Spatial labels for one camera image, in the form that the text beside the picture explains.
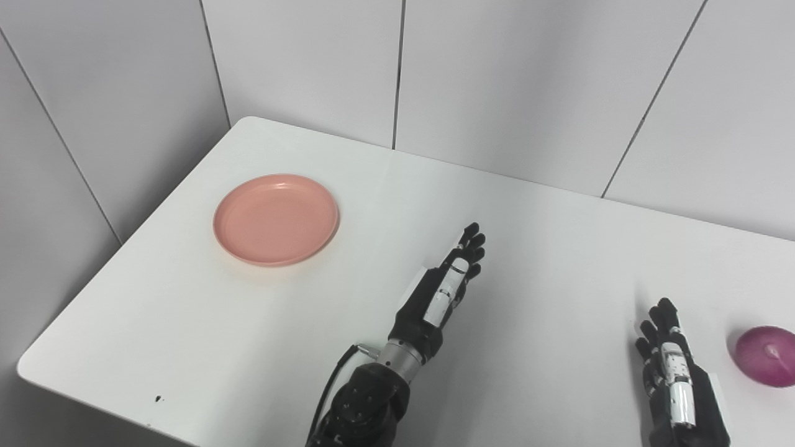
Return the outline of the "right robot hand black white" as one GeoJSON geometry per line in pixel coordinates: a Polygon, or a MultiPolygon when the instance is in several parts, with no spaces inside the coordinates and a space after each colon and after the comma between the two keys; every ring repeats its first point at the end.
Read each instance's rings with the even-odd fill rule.
{"type": "Polygon", "coordinates": [[[729,446],[730,435],[707,371],[693,359],[678,309],[667,297],[648,310],[634,347],[643,361],[651,446],[729,446]]]}

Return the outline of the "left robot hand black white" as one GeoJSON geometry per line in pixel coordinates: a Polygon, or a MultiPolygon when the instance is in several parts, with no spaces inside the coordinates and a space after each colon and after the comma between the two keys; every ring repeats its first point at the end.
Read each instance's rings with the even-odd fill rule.
{"type": "Polygon", "coordinates": [[[440,266],[427,269],[404,305],[398,310],[389,340],[414,349],[422,364],[438,353],[443,328],[465,297],[468,283],[481,272],[485,235],[474,222],[440,266]]]}

